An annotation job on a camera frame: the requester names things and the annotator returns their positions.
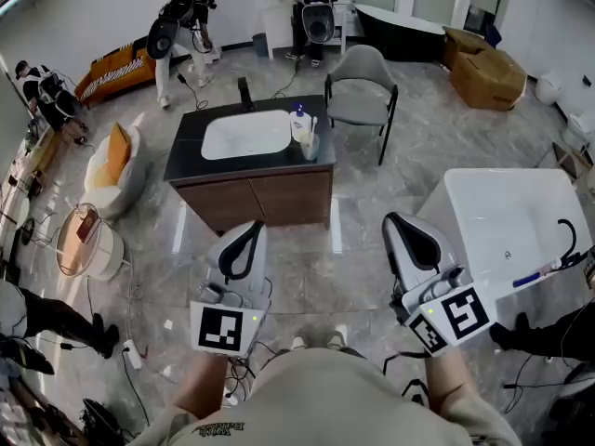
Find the cup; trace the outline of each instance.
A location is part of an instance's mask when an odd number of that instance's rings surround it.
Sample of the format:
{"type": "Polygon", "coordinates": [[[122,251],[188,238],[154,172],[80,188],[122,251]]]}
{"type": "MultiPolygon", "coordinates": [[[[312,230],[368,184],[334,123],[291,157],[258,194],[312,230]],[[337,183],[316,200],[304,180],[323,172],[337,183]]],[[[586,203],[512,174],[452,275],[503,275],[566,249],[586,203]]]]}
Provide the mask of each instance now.
{"type": "Polygon", "coordinates": [[[309,132],[299,139],[299,145],[301,146],[301,152],[304,154],[304,158],[306,160],[314,160],[320,148],[320,138],[318,134],[309,132]]]}

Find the bathroom vanity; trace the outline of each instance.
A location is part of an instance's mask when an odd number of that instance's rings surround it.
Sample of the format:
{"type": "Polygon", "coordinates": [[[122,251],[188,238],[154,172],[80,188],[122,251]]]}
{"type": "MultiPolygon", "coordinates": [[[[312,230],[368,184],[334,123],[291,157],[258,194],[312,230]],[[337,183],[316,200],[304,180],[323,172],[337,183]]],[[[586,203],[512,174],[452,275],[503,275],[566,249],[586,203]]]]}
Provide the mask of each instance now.
{"type": "Polygon", "coordinates": [[[248,112],[232,104],[184,114],[164,181],[218,233],[254,219],[328,228],[335,161],[323,96],[266,99],[248,112]],[[298,104],[318,118],[313,161],[291,137],[298,104]]]}

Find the black countertop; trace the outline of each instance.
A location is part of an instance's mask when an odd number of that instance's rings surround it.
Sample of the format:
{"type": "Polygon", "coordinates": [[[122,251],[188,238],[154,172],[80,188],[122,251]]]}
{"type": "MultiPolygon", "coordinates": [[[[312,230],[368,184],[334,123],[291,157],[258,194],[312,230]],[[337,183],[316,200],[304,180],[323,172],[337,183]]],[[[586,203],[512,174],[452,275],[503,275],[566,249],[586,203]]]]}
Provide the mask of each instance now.
{"type": "Polygon", "coordinates": [[[313,161],[304,158],[299,143],[293,138],[283,151],[276,153],[220,160],[205,159],[201,154],[201,148],[206,127],[220,117],[244,113],[241,104],[232,104],[184,114],[167,159],[164,181],[181,186],[247,176],[257,177],[267,175],[271,170],[276,173],[292,172],[293,168],[297,169],[295,171],[315,171],[334,165],[335,148],[323,96],[258,100],[255,102],[254,112],[274,110],[291,112],[295,110],[298,103],[303,104],[304,111],[310,116],[318,117],[315,132],[320,137],[320,149],[317,158],[313,161]]]}

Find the soap dispenser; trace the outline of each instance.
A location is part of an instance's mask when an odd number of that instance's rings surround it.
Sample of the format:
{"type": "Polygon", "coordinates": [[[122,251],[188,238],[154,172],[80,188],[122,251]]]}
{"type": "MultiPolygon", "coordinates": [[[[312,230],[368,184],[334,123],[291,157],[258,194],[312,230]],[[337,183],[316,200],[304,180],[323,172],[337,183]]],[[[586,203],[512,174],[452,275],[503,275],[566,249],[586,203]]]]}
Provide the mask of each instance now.
{"type": "Polygon", "coordinates": [[[303,104],[298,104],[297,109],[289,114],[289,121],[291,122],[291,136],[297,142],[303,135],[310,132],[312,118],[304,112],[303,104]]]}

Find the shoe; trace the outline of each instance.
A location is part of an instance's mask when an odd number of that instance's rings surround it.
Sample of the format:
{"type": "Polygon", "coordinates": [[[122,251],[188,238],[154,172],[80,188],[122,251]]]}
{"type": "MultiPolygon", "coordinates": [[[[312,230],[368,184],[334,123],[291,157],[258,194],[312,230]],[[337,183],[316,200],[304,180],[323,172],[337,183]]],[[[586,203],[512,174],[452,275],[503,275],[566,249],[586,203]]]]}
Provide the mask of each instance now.
{"type": "Polygon", "coordinates": [[[171,102],[169,101],[169,97],[168,96],[161,96],[159,98],[159,104],[161,105],[161,107],[163,109],[168,109],[169,106],[171,105],[171,102]]]}
{"type": "Polygon", "coordinates": [[[293,344],[291,344],[291,349],[292,350],[301,350],[303,348],[308,348],[308,346],[306,345],[306,342],[304,342],[303,337],[300,337],[299,335],[296,335],[294,337],[293,344]]]}
{"type": "Polygon", "coordinates": [[[93,328],[103,334],[103,318],[96,312],[93,314],[93,328]]]}
{"type": "Polygon", "coordinates": [[[29,347],[24,342],[5,340],[2,345],[2,357],[12,359],[21,367],[36,370],[42,374],[53,375],[54,367],[41,352],[29,347]]]}
{"type": "Polygon", "coordinates": [[[531,330],[531,326],[529,325],[529,318],[525,312],[521,312],[517,316],[517,320],[515,322],[515,328],[517,332],[523,333],[531,330]]]}
{"type": "Polygon", "coordinates": [[[113,354],[113,348],[118,345],[120,341],[120,331],[115,325],[110,325],[108,330],[105,331],[105,341],[107,342],[107,348],[100,352],[101,357],[109,359],[113,354]]]}
{"type": "Polygon", "coordinates": [[[331,350],[341,350],[347,346],[347,325],[338,325],[333,332],[331,339],[326,344],[326,348],[331,350]]]}
{"type": "Polygon", "coordinates": [[[198,87],[205,87],[206,85],[208,85],[211,82],[212,79],[213,79],[213,74],[208,74],[205,77],[198,78],[198,87]]]}
{"type": "Polygon", "coordinates": [[[287,53],[285,53],[285,57],[287,59],[291,59],[292,61],[297,61],[298,59],[302,61],[306,58],[306,55],[294,55],[291,51],[288,51],[287,53]]]}
{"type": "Polygon", "coordinates": [[[514,348],[514,332],[510,331],[504,325],[495,323],[490,327],[490,337],[492,340],[500,345],[502,350],[510,350],[514,348]]]}

